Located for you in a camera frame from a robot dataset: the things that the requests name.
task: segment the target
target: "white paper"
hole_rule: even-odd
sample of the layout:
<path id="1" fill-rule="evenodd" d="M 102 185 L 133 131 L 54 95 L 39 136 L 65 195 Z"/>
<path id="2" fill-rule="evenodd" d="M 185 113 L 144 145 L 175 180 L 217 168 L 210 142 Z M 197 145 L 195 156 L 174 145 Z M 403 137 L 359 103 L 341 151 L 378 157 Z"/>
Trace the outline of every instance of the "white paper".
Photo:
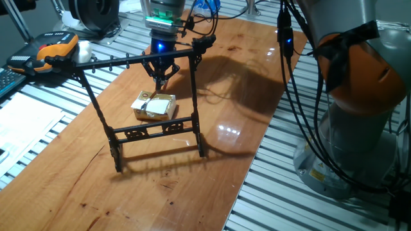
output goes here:
<path id="1" fill-rule="evenodd" d="M 61 109 L 17 93 L 0 110 L 0 148 L 9 152 L 9 156 L 0 164 L 0 176 L 63 117 Z"/>
<path id="2" fill-rule="evenodd" d="M 124 0 L 120 2 L 119 11 L 123 13 L 134 13 L 141 11 L 140 0 Z"/>
<path id="3" fill-rule="evenodd" d="M 141 107 L 146 103 L 143 100 L 136 100 L 134 101 L 132 108 L 141 109 Z M 167 99 L 152 99 L 147 103 L 146 111 L 153 112 L 157 114 L 165 114 L 167 111 L 167 106 L 170 103 Z"/>

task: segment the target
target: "metal leg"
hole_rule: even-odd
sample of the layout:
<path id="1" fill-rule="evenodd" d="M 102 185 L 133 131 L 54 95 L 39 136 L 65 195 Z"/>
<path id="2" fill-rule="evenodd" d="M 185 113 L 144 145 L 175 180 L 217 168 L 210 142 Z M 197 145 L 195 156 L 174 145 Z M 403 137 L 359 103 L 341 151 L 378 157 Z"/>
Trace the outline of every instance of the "metal leg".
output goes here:
<path id="1" fill-rule="evenodd" d="M 197 140 L 197 147 L 200 157 L 205 157 L 202 138 L 200 133 L 200 118 L 198 116 L 198 108 L 197 108 L 197 86 L 195 83 L 195 56 L 189 56 L 189 68 L 190 68 L 190 80 L 191 80 L 191 93 L 193 95 L 193 108 L 194 112 L 191 114 L 192 119 L 192 126 L 193 126 L 193 133 L 195 134 L 195 138 Z"/>
<path id="2" fill-rule="evenodd" d="M 247 6 L 244 7 L 242 11 L 246 10 L 248 15 L 257 15 L 260 16 L 261 12 L 256 8 L 256 1 L 255 0 L 247 0 L 249 2 L 249 8 Z"/>
<path id="3" fill-rule="evenodd" d="M 118 138 L 114 133 L 113 128 L 107 124 L 103 112 L 101 111 L 101 108 L 97 102 L 96 96 L 94 95 L 91 86 L 84 75 L 84 71 L 78 73 L 78 77 L 80 78 L 80 83 L 83 85 L 83 87 L 89 94 L 91 103 L 94 106 L 94 109 L 96 109 L 97 116 L 100 118 L 100 121 L 103 124 L 104 132 L 107 138 L 109 138 L 110 152 L 112 157 L 114 158 L 114 163 L 116 164 L 116 171 L 119 173 L 123 172 L 123 164 L 121 162 L 123 156 L 123 145 L 118 142 Z"/>

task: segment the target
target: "white object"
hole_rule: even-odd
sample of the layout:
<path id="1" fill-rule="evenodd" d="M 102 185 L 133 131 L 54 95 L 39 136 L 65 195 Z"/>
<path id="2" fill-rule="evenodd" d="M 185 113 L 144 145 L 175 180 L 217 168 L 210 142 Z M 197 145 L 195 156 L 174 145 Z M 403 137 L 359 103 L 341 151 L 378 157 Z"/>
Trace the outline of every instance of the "white object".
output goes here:
<path id="1" fill-rule="evenodd" d="M 148 99 L 147 101 L 148 103 L 146 106 L 146 111 L 157 113 L 157 114 L 166 113 L 167 106 L 170 103 L 170 101 L 167 99 L 152 99 L 152 100 Z M 137 99 L 136 101 L 134 101 L 131 107 L 135 109 L 140 109 L 145 103 L 146 101 Z"/>
<path id="2" fill-rule="evenodd" d="M 63 12 L 62 22 L 70 28 L 74 28 L 80 24 L 80 20 L 73 18 L 70 11 Z"/>
<path id="3" fill-rule="evenodd" d="M 92 56 L 92 48 L 90 46 L 89 41 L 79 42 L 78 49 L 73 54 L 73 60 L 78 64 L 82 64 L 85 62 L 89 62 L 91 56 Z"/>
<path id="4" fill-rule="evenodd" d="M 120 2 L 119 12 L 134 13 L 141 11 L 140 0 L 124 0 Z"/>
<path id="5" fill-rule="evenodd" d="M 0 110 L 0 148 L 8 152 L 8 156 L 0 163 L 0 176 L 63 117 L 61 109 L 17 93 Z"/>

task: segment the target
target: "small box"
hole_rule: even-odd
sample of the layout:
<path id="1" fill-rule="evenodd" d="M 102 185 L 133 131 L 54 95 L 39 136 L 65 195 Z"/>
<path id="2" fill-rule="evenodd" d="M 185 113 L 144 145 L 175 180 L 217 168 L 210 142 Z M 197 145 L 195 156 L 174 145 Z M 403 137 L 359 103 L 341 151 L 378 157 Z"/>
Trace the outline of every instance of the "small box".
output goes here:
<path id="1" fill-rule="evenodd" d="M 173 117 L 176 104 L 174 95 L 156 94 L 151 100 L 151 92 L 140 92 L 139 97 L 134 101 L 131 107 L 137 119 L 153 119 L 158 121 L 167 121 Z"/>

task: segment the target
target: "metal pole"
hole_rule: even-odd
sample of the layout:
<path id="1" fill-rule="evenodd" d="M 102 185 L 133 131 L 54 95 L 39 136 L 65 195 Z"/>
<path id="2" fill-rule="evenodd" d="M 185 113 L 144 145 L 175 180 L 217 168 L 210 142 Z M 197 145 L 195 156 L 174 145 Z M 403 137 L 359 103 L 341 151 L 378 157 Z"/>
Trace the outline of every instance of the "metal pole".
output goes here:
<path id="1" fill-rule="evenodd" d="M 19 30 L 21 37 L 24 41 L 29 44 L 34 41 L 33 36 L 29 32 L 26 22 L 24 21 L 23 17 L 17 6 L 15 5 L 13 0 L 1 0 L 3 6 L 6 8 L 10 18 L 12 19 L 15 27 Z"/>
<path id="2" fill-rule="evenodd" d="M 256 0 L 247 0 L 247 2 L 249 3 L 248 5 L 248 10 L 247 10 L 247 14 L 248 15 L 256 15 L 256 16 L 260 16 L 261 13 L 259 10 L 257 10 L 256 8 Z"/>

